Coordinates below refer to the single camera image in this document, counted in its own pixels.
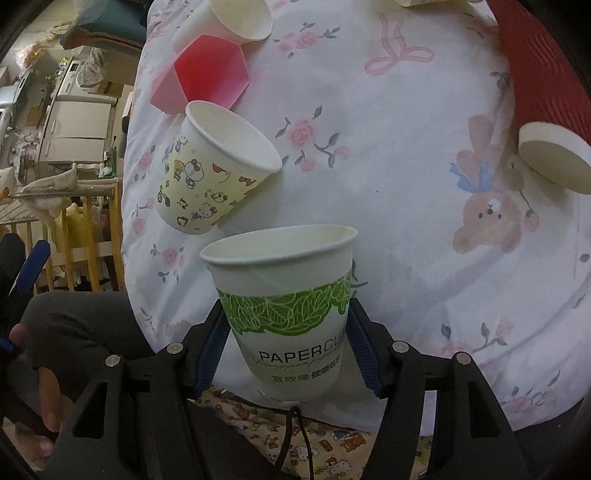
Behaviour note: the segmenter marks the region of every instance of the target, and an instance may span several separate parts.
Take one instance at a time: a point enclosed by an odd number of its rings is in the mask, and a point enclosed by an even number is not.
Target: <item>yellow patterned fabric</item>
[[[285,436],[285,414],[255,407],[228,390],[212,387],[195,403],[212,408],[218,418],[234,427],[271,463],[275,463]],[[374,447],[376,434],[343,429],[304,419],[314,462],[314,480],[358,480]],[[293,421],[290,450],[282,470],[295,478],[308,479],[308,450],[300,426]],[[417,446],[410,480],[424,475],[431,453],[431,437]]]

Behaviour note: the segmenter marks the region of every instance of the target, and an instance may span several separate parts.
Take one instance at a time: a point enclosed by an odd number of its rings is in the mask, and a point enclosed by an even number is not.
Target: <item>pink hexagonal cup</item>
[[[201,35],[152,83],[152,105],[169,115],[193,100],[231,108],[251,79],[239,45]]]

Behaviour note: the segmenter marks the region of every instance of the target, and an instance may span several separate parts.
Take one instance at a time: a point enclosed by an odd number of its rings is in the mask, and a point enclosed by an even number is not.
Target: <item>cup rim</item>
[[[225,27],[227,28],[230,32],[232,32],[234,35],[240,37],[240,38],[244,38],[245,40],[248,41],[261,41],[266,39],[269,35],[271,35],[271,32],[273,31],[273,16],[271,14],[271,9],[269,8],[268,3],[265,0],[259,0],[260,2],[262,2],[261,4],[265,4],[265,6],[267,7],[267,15],[266,18],[264,20],[264,23],[267,25],[267,29],[265,30],[267,33],[263,36],[260,37],[246,37],[244,35],[242,35],[241,33],[238,33],[236,30],[234,30],[233,28],[228,27],[228,25],[224,22],[224,20],[221,19],[221,17],[219,16],[219,14],[216,11],[216,8],[214,7],[213,3],[216,0],[209,0],[209,8],[211,9],[211,11],[213,12],[213,14],[216,16],[217,20]]]
[[[292,253],[285,254],[285,255],[277,255],[277,254],[269,254],[269,255],[251,255],[248,257],[221,257],[219,255],[212,255],[208,251],[213,250],[216,247],[220,247],[223,244],[231,244],[236,240],[243,239],[247,236],[265,236],[269,233],[282,233],[286,231],[293,231],[296,232],[298,230],[310,230],[310,229],[319,229],[319,228],[341,228],[343,229],[343,235],[340,239],[334,242],[329,242],[323,245],[319,245],[315,248],[307,248],[296,250]],[[266,264],[266,263],[275,263],[281,262],[285,260],[295,260],[297,258],[308,257],[313,254],[319,254],[328,252],[331,250],[336,250],[338,248],[344,247],[345,245],[351,243],[353,240],[357,238],[359,232],[350,226],[346,225],[336,225],[336,224],[327,224],[327,223],[318,223],[312,225],[294,225],[294,226],[284,226],[278,228],[269,228],[264,230],[254,230],[252,232],[240,233],[238,235],[228,236],[226,238],[222,238],[215,242],[212,242],[205,248],[201,250],[199,254],[201,259],[208,264],[213,265],[254,265],[254,264]]]
[[[219,141],[217,141],[207,131],[205,131],[203,129],[203,127],[201,125],[199,125],[197,123],[197,121],[193,118],[193,115],[191,113],[191,106],[192,105],[195,105],[195,104],[208,104],[208,105],[213,106],[214,108],[217,108],[217,109],[220,109],[220,110],[224,110],[225,111],[225,115],[229,115],[229,116],[235,117],[239,122],[243,123],[248,129],[256,132],[256,134],[259,135],[261,137],[261,139],[264,140],[268,145],[270,145],[271,148],[273,150],[275,150],[275,152],[277,153],[277,163],[276,163],[276,165],[271,166],[271,167],[263,166],[263,165],[260,165],[260,164],[251,162],[250,160],[248,160],[247,158],[245,158],[244,156],[242,156],[240,154],[237,154],[236,152],[230,152]],[[254,168],[256,170],[264,171],[266,173],[277,173],[278,171],[280,171],[283,168],[283,163],[281,161],[281,155],[279,154],[279,152],[277,151],[277,149],[275,148],[275,146],[273,145],[273,143],[265,135],[263,135],[263,133],[257,127],[255,127],[254,125],[252,125],[250,122],[248,122],[246,119],[244,119],[240,115],[232,112],[231,110],[229,110],[227,108],[224,108],[224,107],[222,107],[222,106],[220,106],[220,105],[218,105],[216,103],[208,102],[206,100],[193,100],[192,102],[189,102],[187,104],[187,106],[185,107],[185,114],[187,116],[187,119],[189,120],[189,122],[193,126],[193,128],[195,130],[197,130],[201,136],[203,136],[215,148],[217,148],[218,150],[220,150],[221,152],[223,152],[228,157],[233,158],[238,163],[242,163],[244,165],[247,165],[248,167]]]

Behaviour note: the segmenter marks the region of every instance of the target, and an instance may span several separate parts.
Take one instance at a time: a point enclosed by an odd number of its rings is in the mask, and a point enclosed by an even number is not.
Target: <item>cabinet door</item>
[[[105,103],[56,102],[46,136],[54,138],[107,138],[111,106]]]
[[[100,163],[105,151],[104,140],[89,138],[46,138],[41,145],[39,161]]]

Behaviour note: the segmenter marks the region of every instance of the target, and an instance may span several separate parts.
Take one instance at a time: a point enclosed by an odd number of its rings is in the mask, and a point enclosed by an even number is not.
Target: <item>white floral tablecloth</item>
[[[125,278],[155,350],[202,322],[217,295],[200,250],[227,235],[342,223],[359,230],[354,294],[424,353],[464,350],[514,428],[578,402],[591,383],[590,200],[516,154],[508,65],[485,4],[402,9],[393,0],[279,0],[267,41],[244,47],[252,82],[234,111],[284,168],[211,232],[169,227],[154,205],[182,116],[150,104],[171,38],[201,0],[156,0],[139,63],[124,171]],[[232,336],[215,384],[253,402]],[[426,401],[424,433],[434,401]],[[384,403],[350,351],[339,380],[302,407],[376,431]]]

